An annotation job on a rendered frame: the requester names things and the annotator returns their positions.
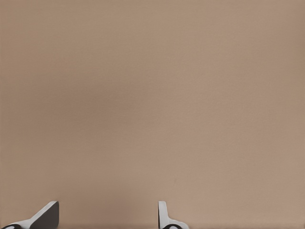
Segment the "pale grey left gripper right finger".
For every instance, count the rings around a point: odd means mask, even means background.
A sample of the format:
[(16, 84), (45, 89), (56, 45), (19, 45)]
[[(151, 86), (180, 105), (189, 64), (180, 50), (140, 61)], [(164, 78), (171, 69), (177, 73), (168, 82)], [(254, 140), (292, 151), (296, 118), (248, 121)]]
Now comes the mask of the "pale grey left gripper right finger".
[(158, 227), (159, 229), (190, 229), (186, 223), (169, 217), (165, 201), (158, 201)]

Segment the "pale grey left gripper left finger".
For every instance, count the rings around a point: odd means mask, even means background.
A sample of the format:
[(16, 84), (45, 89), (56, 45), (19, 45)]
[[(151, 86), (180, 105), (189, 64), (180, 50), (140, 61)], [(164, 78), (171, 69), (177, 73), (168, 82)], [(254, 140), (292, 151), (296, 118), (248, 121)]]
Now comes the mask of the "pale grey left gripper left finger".
[(30, 219), (6, 225), (1, 229), (57, 229), (59, 225), (59, 202), (51, 201)]

